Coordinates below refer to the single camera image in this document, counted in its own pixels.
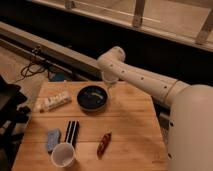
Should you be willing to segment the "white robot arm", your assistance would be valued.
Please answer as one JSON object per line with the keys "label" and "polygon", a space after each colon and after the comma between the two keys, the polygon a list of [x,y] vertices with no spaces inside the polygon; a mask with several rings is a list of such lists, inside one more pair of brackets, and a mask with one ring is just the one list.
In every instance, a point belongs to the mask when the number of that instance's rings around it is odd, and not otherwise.
{"label": "white robot arm", "polygon": [[213,87],[130,66],[115,46],[97,59],[108,85],[122,79],[170,108],[168,171],[213,171]]}

